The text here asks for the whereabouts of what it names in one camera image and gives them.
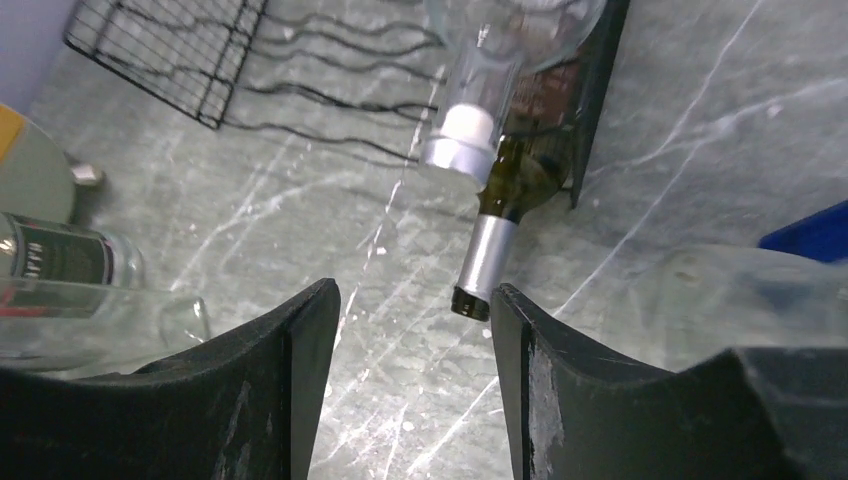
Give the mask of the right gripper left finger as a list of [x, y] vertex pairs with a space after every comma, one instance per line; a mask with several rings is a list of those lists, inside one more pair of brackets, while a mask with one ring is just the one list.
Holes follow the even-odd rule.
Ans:
[[304, 479], [340, 315], [335, 280], [130, 374], [1, 373], [5, 479]]

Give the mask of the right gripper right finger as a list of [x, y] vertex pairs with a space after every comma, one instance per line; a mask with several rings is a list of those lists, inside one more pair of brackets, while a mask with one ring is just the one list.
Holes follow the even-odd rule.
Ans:
[[847, 352], [734, 347], [679, 373], [490, 302], [516, 479], [843, 479]]

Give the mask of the clear round labelled bottle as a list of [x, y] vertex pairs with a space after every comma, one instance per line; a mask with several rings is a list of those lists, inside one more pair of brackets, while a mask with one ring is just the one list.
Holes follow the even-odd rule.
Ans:
[[603, 1], [427, 1], [450, 50], [445, 93], [422, 144], [422, 172], [480, 192], [521, 76], [575, 56]]

